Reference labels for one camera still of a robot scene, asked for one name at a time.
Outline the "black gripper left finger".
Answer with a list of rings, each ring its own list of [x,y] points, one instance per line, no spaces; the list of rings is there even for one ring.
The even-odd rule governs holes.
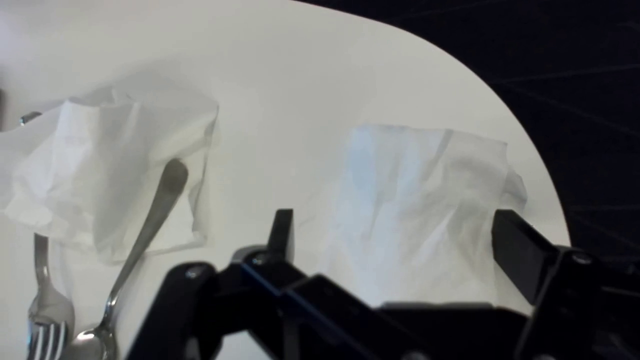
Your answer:
[[[287,260],[288,258],[288,244],[292,237],[294,224],[294,211],[280,208],[274,217],[273,230],[268,237],[266,252],[271,258]]]

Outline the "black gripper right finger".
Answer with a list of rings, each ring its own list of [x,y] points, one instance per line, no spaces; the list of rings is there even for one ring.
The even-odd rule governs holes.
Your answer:
[[[495,263],[530,304],[561,298],[556,273],[567,246],[551,242],[515,211],[495,213],[492,252]]]

